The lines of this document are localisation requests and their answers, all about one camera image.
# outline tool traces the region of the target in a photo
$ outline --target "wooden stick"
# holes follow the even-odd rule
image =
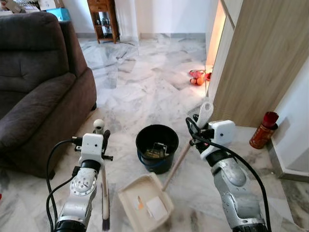
[[[179,165],[181,164],[181,162],[183,161],[183,158],[185,157],[185,155],[188,153],[188,150],[190,148],[190,144],[189,142],[186,144],[186,146],[182,149],[182,151],[180,152],[180,156],[178,158],[178,160],[176,161],[176,163],[173,166],[172,171],[170,171],[168,179],[166,180],[166,182],[164,183],[164,186],[162,188],[162,191],[165,191],[170,180],[172,179],[172,177],[174,176],[176,170],[178,169]]]

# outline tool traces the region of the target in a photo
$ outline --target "blue box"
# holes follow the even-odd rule
[[[59,21],[71,21],[69,11],[66,8],[55,8],[46,11],[55,15]]]

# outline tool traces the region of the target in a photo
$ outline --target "bucket handle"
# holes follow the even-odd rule
[[[139,157],[140,162],[142,164],[144,164],[145,166],[149,167],[149,168],[154,168],[154,167],[160,166],[162,163],[165,162],[165,159],[164,159],[164,160],[160,161],[159,163],[156,163],[156,164],[153,164],[153,165],[149,165],[149,164],[147,164],[147,163],[145,163],[144,161],[141,160],[141,155],[140,155],[139,152],[137,153],[137,156]]]

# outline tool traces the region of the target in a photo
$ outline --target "red bottle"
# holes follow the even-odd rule
[[[262,149],[265,146],[275,130],[278,128],[278,125],[276,124],[278,117],[278,114],[275,112],[267,112],[265,114],[263,122],[256,129],[254,135],[249,141],[252,147]]]

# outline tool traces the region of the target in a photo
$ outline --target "black cable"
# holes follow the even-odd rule
[[[232,156],[236,157],[238,160],[240,160],[249,170],[250,172],[254,175],[254,177],[256,178],[257,182],[259,183],[260,187],[261,187],[261,191],[262,191],[262,195],[263,195],[263,201],[264,201],[264,207],[265,207],[265,215],[266,215],[266,224],[267,224],[267,229],[268,229],[268,232],[271,232],[271,226],[270,226],[270,216],[269,216],[269,208],[268,208],[268,201],[267,201],[267,195],[266,195],[266,190],[265,190],[265,187],[263,185],[263,182],[262,180],[260,179],[259,175],[256,173],[256,171],[253,169],[253,167],[250,166],[250,164],[245,161],[241,156],[239,156],[238,154],[236,154],[234,151],[228,149],[227,147],[225,146],[222,146],[222,145],[219,145],[219,144],[216,144],[216,143],[213,143],[211,142],[210,140],[207,140],[207,139],[204,139],[204,138],[201,138],[199,137],[198,135],[196,134],[192,134],[192,137],[194,139],[197,139],[197,140],[200,140],[204,143],[208,143],[209,145],[211,146],[214,146],[214,147],[217,147],[219,149],[222,149],[228,153],[230,153]]]
[[[50,231],[53,232],[54,231],[54,224],[53,224],[53,220],[52,220],[52,216],[50,214],[49,211],[49,200],[53,199],[53,194],[54,192],[56,192],[59,188],[61,188],[62,186],[66,185],[67,183],[69,183],[75,176],[72,176],[69,180],[67,180],[66,182],[62,183],[61,185],[59,185],[58,187],[56,187],[53,191],[51,191],[47,197],[46,200],[46,212],[47,212],[47,216],[48,216],[48,220],[50,223]]]
[[[55,152],[55,150],[62,144],[64,143],[73,143],[73,139],[68,139],[68,140],[64,140],[64,141],[61,141],[59,143],[57,143],[54,148],[52,149],[52,151],[50,152],[49,154],[49,157],[48,157],[48,160],[47,160],[47,166],[46,166],[46,183],[47,183],[47,188],[48,188],[48,192],[49,194],[52,192],[52,187],[50,186],[50,181],[49,181],[49,178],[48,178],[48,175],[49,175],[49,162]],[[51,200],[52,200],[52,205],[53,205],[53,210],[54,210],[54,216],[55,216],[55,222],[57,221],[58,219],[58,213],[57,213],[57,208],[56,208],[56,203],[55,203],[55,200],[54,200],[54,196],[52,195],[51,196]]]

